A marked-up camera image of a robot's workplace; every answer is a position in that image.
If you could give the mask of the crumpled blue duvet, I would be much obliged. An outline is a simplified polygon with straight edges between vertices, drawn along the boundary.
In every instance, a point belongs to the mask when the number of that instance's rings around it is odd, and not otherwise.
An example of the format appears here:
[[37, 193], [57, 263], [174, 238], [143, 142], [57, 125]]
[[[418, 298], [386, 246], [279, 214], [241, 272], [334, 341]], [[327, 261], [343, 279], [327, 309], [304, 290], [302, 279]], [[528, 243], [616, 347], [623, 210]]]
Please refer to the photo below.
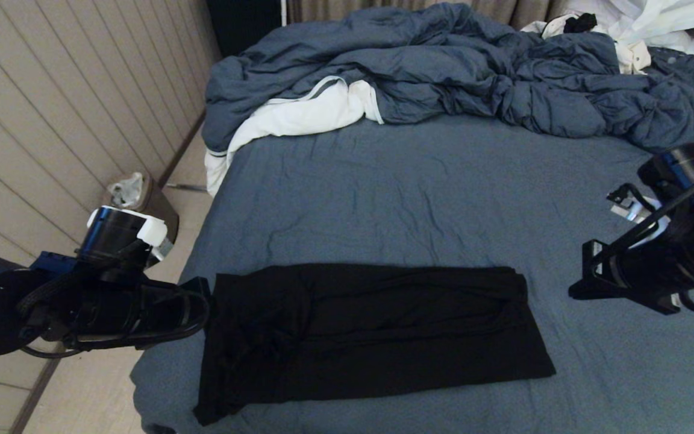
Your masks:
[[364, 80], [380, 120], [489, 116], [537, 134], [615, 136], [647, 150], [694, 142], [694, 57], [659, 55], [647, 74], [622, 74], [603, 33], [548, 39], [463, 4], [418, 11], [370, 8], [341, 21], [276, 28], [210, 71], [204, 140], [216, 153], [256, 109], [311, 91], [326, 77]]

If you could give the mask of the black tall furniture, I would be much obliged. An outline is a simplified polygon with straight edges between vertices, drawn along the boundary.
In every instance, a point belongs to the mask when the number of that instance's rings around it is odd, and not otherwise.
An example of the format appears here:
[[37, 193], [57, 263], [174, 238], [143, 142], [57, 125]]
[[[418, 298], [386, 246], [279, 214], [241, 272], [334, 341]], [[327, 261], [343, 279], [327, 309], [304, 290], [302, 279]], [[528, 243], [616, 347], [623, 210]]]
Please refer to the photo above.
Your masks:
[[281, 27], [281, 0], [205, 0], [223, 57], [237, 55]]

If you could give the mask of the black t-shirt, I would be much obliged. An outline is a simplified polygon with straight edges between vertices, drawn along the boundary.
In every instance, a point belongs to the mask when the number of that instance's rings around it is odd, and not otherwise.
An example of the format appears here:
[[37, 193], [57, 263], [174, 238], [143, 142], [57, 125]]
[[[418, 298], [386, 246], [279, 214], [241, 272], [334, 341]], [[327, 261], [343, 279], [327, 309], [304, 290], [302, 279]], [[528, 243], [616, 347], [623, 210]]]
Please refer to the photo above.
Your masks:
[[196, 420], [556, 373], [510, 267], [312, 263], [218, 274]]

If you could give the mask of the brown trash bin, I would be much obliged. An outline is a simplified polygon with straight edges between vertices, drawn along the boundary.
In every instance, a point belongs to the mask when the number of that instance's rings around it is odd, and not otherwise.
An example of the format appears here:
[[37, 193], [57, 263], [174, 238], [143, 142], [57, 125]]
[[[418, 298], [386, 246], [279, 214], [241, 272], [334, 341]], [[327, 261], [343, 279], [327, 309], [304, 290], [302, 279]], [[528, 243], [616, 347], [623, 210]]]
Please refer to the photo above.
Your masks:
[[[176, 242], [177, 240], [177, 234], [180, 224], [179, 214], [177, 214], [176, 210], [171, 205], [168, 198], [166, 198], [163, 194], [162, 189], [160, 189], [157, 183], [154, 180], [152, 180], [151, 176], [144, 173], [142, 174], [144, 176], [142, 200], [140, 201], [140, 203], [138, 203], [137, 206], [135, 206], [135, 208], [125, 210], [130, 210], [146, 215], [152, 215], [157, 219], [163, 220], [166, 224], [167, 238], [170, 239], [170, 241], [174, 244], [174, 242]], [[115, 178], [110, 184], [112, 184], [117, 179], [127, 177], [128, 175], [123, 175], [121, 177]], [[104, 196], [102, 196], [102, 205], [105, 205]]]

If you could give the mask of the white crumpled shirt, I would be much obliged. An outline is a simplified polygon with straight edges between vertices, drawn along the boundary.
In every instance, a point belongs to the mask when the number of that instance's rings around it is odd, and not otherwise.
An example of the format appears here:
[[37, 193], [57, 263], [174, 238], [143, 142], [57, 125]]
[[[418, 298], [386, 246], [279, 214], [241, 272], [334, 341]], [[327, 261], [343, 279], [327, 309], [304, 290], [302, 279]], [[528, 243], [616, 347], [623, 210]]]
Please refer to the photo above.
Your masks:
[[522, 31], [543, 39], [563, 33], [571, 14], [596, 14], [592, 32], [609, 36], [621, 74], [644, 75], [652, 65], [650, 47], [674, 49], [694, 55], [694, 0], [570, 0], [561, 12], [545, 21], [534, 21]]

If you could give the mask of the small black fabric item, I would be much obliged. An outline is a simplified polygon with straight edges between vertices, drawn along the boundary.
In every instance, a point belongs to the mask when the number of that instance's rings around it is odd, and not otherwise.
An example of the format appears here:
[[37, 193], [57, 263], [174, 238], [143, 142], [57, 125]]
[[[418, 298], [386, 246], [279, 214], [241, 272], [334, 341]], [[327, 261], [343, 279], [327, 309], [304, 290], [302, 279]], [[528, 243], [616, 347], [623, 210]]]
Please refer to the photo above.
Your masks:
[[571, 14], [564, 22], [564, 34], [588, 33], [592, 32], [598, 25], [596, 14], [583, 13]]

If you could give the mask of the white duvet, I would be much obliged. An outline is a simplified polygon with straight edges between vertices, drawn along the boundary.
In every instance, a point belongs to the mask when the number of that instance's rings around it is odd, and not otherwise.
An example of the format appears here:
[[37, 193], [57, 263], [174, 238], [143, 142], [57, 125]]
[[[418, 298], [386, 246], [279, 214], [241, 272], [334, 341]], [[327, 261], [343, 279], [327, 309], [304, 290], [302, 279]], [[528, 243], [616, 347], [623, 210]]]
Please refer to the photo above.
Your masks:
[[270, 99], [240, 124], [227, 150], [206, 152], [206, 191], [217, 195], [234, 155], [251, 141], [267, 136], [322, 134], [363, 118], [384, 123], [377, 91], [366, 80], [347, 83], [341, 77], [327, 76], [303, 97]]

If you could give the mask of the beige curtain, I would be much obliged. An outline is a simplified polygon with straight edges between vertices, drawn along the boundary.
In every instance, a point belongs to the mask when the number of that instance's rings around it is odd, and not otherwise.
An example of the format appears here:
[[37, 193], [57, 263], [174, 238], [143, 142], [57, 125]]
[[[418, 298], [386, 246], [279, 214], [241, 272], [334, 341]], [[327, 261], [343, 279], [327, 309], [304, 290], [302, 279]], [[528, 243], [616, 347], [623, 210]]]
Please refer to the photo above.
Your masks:
[[289, 23], [336, 21], [353, 11], [374, 7], [425, 9], [435, 4], [463, 4], [494, 21], [520, 28], [530, 22], [545, 21], [561, 12], [570, 0], [286, 0]]

